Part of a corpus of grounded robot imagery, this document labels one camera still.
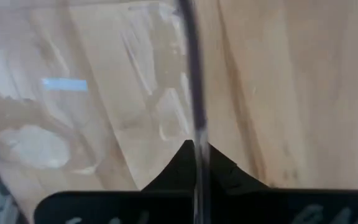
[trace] wooden surface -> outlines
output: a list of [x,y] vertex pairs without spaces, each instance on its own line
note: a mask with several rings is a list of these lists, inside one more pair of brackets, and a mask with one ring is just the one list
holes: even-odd
[[[173,1],[119,2],[0,1],[0,174],[28,217],[141,189],[192,137]],[[271,186],[358,189],[358,1],[194,2],[210,143]]]

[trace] transparent plastic sheet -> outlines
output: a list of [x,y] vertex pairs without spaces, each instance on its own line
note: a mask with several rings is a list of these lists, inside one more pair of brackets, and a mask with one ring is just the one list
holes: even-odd
[[171,1],[0,1],[0,208],[156,177],[192,137],[184,41]]

